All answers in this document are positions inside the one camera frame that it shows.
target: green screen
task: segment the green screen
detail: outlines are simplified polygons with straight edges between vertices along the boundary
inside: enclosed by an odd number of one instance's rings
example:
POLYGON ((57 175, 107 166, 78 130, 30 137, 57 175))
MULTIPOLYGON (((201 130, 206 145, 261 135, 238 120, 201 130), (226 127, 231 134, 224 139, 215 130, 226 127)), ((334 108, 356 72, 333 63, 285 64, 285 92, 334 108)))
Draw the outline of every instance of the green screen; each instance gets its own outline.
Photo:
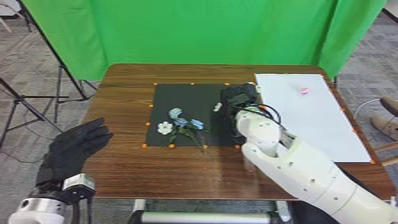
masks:
POLYGON ((116 63, 318 65, 334 78, 386 0, 23 0, 78 79, 116 63))

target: small flower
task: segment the small flower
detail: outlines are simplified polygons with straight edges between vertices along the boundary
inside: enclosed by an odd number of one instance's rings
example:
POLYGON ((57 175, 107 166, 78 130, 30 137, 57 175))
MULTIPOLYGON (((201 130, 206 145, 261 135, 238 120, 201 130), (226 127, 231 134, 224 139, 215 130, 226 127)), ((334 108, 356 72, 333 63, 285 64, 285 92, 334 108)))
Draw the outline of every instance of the small flower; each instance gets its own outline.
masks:
POLYGON ((183 110, 180 108, 174 108, 169 111, 171 119, 178 119, 180 114, 183 113, 183 110))
POLYGON ((187 119, 185 119, 185 118, 178 118, 178 119, 174 120, 174 124, 176 124, 176 126, 185 127, 185 125, 189 124, 187 119))
POLYGON ((215 104, 215 109, 213 109, 213 112, 219 112, 221 107, 222 107, 222 103, 217 103, 217 104, 215 104))
POLYGON ((198 127, 198 129, 203 130, 203 122, 199 120, 192 119, 190 123, 198 127))
POLYGON ((173 131, 173 124, 167 121, 164 121, 164 123, 158 124, 158 133, 162 135, 167 135, 171 131, 173 131))

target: black mat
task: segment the black mat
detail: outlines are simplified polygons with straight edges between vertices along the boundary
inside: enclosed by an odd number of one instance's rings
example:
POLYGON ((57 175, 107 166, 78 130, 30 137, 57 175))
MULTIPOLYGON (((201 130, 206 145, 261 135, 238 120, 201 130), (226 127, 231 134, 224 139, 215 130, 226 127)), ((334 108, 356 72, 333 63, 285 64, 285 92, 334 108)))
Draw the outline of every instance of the black mat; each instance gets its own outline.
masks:
MULTIPOLYGON (((215 104, 221 102, 221 90, 228 88, 224 85, 206 84, 206 85, 180 85, 180 84, 162 84, 155 87, 153 96, 153 112, 151 112, 151 126, 146 135, 148 146, 169 146, 171 135, 162 135, 158 133, 158 124, 167 121, 173 123, 169 117, 169 111, 173 108, 183 110, 183 117, 187 120, 192 118, 203 121, 210 127, 210 133, 201 132, 199 138, 203 139, 203 144, 233 146, 235 140, 229 136, 229 125, 217 112, 213 112, 215 104)), ((196 146, 192 140, 178 135, 176 146, 196 146)))

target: floor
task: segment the floor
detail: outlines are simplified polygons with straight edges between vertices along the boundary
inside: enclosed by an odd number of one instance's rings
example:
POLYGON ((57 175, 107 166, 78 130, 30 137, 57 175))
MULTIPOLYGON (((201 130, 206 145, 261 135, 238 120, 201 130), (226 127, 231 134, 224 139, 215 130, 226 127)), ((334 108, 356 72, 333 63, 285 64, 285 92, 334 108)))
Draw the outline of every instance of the floor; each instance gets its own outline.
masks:
MULTIPOLYGON (((6 20, 13 33, 0 26, 0 77, 25 95, 55 94, 57 61, 41 39, 38 31, 29 32, 23 20, 6 20)), ((350 60, 340 72, 340 92, 354 111, 372 99, 391 96, 398 99, 398 24, 381 14, 365 39, 359 43, 350 60)), ((62 79, 62 94, 78 98, 77 90, 62 79)), ((38 108, 45 108, 46 100, 30 100, 38 108)), ((0 92, 0 126, 6 123, 13 101, 0 92)), ((71 102, 62 105, 59 126, 62 129, 80 124, 91 102, 71 102)), ((359 112, 357 121, 372 140, 379 146, 391 139, 379 133, 370 124, 370 117, 388 114, 379 102, 366 105, 359 112)), ((32 115, 18 107, 14 122, 23 122, 32 115)), ((41 123, 29 125, 9 133, 2 152, 20 160, 20 163, 0 153, 0 223, 14 212, 20 200, 27 196, 36 179, 39 159, 46 152, 57 132, 41 123)), ((381 158, 398 154, 398 150, 381 153, 381 158)), ((398 166, 389 166, 388 172, 398 186, 398 166)), ((94 223, 126 223, 134 200, 96 199, 94 223)), ((272 208, 263 201, 150 201, 151 211, 203 211, 260 213, 272 208)))

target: black glove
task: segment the black glove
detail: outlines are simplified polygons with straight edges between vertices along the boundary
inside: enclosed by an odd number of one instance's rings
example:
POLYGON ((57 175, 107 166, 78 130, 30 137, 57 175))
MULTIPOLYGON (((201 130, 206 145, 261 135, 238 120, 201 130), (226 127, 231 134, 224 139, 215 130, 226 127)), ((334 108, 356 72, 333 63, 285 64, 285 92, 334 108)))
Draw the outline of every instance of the black glove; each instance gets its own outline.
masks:
POLYGON ((114 136, 103 118, 77 126, 55 138, 39 168, 36 186, 62 181, 82 172, 86 159, 103 149, 114 136))

